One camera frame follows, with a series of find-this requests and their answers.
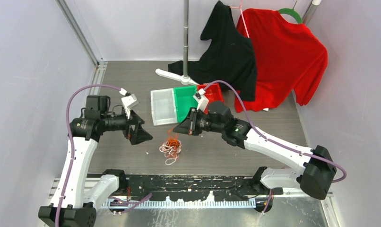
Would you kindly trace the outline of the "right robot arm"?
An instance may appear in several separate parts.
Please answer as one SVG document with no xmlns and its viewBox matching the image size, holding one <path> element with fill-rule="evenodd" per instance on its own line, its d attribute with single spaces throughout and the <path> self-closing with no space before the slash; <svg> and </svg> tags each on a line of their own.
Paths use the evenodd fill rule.
<svg viewBox="0 0 381 227">
<path fill-rule="evenodd" d="M 198 136 L 216 132 L 229 145 L 256 151 L 287 167 L 259 167 L 250 187 L 257 194 L 268 194 L 276 188 L 296 188 L 312 198 L 323 200 L 334 181 L 337 168 L 323 146 L 299 146 L 265 133 L 251 123 L 235 118 L 220 101 L 208 106 L 208 113 L 190 108 L 185 119 L 174 127 L 175 133 Z"/>
</svg>

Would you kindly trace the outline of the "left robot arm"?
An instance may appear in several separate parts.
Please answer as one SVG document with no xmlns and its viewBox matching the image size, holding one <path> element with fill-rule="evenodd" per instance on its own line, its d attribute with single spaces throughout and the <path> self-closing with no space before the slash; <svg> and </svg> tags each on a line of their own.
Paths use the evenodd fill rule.
<svg viewBox="0 0 381 227">
<path fill-rule="evenodd" d="M 67 157 L 57 189 L 47 206 L 41 206 L 38 217 L 50 227 L 92 227 L 97 210 L 114 193 L 123 195 L 129 188 L 123 170 L 107 169 L 98 182 L 85 191 L 89 165 L 101 136 L 108 131 L 122 131 L 131 145 L 153 137 L 142 128 L 144 121 L 133 111 L 138 104 L 134 94 L 121 98 L 121 113 L 110 111 L 109 96 L 90 95 L 81 116 L 68 126 Z"/>
</svg>

